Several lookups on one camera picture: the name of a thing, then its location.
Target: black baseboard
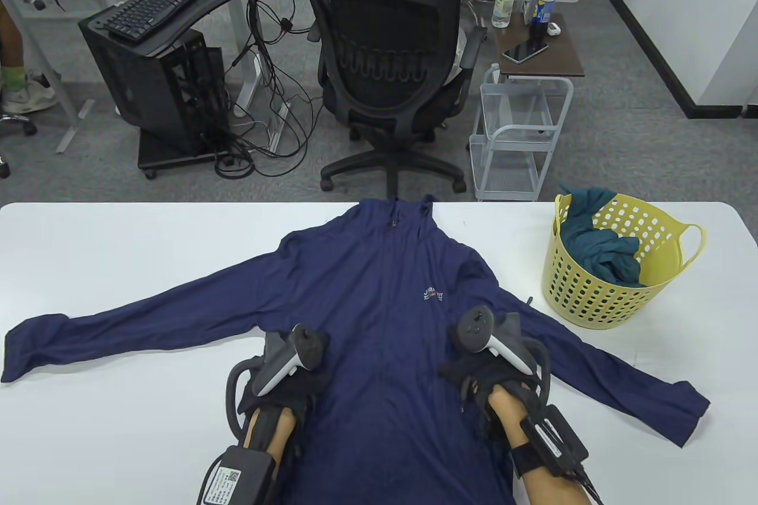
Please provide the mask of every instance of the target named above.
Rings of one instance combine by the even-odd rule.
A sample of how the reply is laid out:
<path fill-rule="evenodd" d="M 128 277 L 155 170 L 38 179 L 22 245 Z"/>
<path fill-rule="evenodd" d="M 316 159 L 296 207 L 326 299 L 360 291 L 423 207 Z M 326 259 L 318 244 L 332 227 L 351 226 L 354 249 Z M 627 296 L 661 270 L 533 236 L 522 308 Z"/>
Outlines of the black baseboard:
<path fill-rule="evenodd" d="M 663 82 L 666 83 L 667 88 L 671 91 L 674 100 L 676 100 L 679 107 L 682 108 L 682 112 L 685 113 L 687 118 L 737 118 L 741 112 L 742 107 L 736 107 L 736 105 L 698 105 L 695 104 L 690 94 L 685 90 L 682 81 L 677 78 L 674 71 L 672 71 L 669 64 L 658 51 L 658 48 L 653 44 L 650 36 L 642 29 L 641 24 L 637 21 L 637 18 L 631 13 L 630 9 L 624 3 L 623 0 L 609 0 L 614 6 L 618 15 L 621 16 L 626 26 L 631 31 L 634 39 L 637 40 L 642 51 L 645 52 L 647 58 L 658 71 Z"/>

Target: hand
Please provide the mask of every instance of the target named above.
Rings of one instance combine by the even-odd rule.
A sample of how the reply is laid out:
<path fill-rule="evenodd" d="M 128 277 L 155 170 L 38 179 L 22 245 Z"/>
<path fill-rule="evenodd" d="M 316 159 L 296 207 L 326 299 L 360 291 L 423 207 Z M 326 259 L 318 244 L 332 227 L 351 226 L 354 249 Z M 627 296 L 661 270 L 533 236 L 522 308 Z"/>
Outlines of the hand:
<path fill-rule="evenodd" d="M 500 385 L 505 391 L 518 389 L 522 392 L 534 393 L 539 384 L 536 375 L 523 374 L 503 357 L 495 357 L 489 350 L 466 353 L 454 361 L 441 365 L 438 372 L 440 376 L 460 389 L 462 398 L 466 398 L 469 392 L 473 392 L 474 400 L 485 414 L 495 386 Z"/>
<path fill-rule="evenodd" d="M 322 333 L 319 337 L 322 338 L 324 351 L 326 351 L 329 346 L 329 336 Z M 263 397 L 257 397 L 252 392 L 252 383 L 263 367 L 264 361 L 263 357 L 254 357 L 254 361 L 259 365 L 250 370 L 250 380 L 245 385 L 242 399 L 237 406 L 237 413 L 250 416 L 257 408 L 290 408 L 297 421 L 303 424 L 316 397 L 323 393 L 330 383 L 331 374 L 323 367 L 313 371 L 298 368 L 294 375 L 284 377 L 271 392 Z"/>

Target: black mesh chair back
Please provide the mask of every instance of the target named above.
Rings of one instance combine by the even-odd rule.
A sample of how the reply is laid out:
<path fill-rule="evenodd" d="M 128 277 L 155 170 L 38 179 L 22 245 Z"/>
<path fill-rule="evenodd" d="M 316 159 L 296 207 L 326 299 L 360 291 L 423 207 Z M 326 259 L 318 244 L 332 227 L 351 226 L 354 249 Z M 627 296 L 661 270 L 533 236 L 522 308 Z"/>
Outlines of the black mesh chair back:
<path fill-rule="evenodd" d="M 311 0 L 336 119 L 409 137 L 455 60 L 461 0 Z"/>

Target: jacket sleeve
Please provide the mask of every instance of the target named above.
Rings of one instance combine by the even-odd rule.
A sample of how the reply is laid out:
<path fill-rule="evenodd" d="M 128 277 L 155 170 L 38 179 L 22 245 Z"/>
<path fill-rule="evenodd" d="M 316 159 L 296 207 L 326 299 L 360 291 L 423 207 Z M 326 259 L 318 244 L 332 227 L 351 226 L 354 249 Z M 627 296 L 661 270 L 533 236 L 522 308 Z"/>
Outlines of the jacket sleeve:
<path fill-rule="evenodd" d="M 116 353 L 172 350 L 248 332 L 294 326 L 290 275 L 297 269 L 298 235 L 273 253 L 257 256 L 200 280 L 134 304 L 69 318 L 62 313 L 22 321 L 5 336 L 0 381 L 11 382 L 41 365 L 65 365 Z"/>
<path fill-rule="evenodd" d="M 550 351 L 555 377 L 608 407 L 639 418 L 677 446 L 685 445 L 710 405 L 687 381 L 669 384 L 634 369 L 504 291 L 474 250 L 458 270 L 458 286 L 466 290 L 469 307 L 487 304 L 498 316 L 518 312 L 522 333 Z"/>

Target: green sock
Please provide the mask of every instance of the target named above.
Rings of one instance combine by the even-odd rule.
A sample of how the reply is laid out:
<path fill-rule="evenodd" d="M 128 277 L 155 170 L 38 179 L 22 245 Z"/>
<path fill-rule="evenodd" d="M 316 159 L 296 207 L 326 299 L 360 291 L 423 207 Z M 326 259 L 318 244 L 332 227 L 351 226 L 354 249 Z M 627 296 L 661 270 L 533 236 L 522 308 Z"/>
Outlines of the green sock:
<path fill-rule="evenodd" d="M 24 67 L 0 67 L 5 86 L 11 92 L 20 91 L 27 86 L 27 70 Z"/>

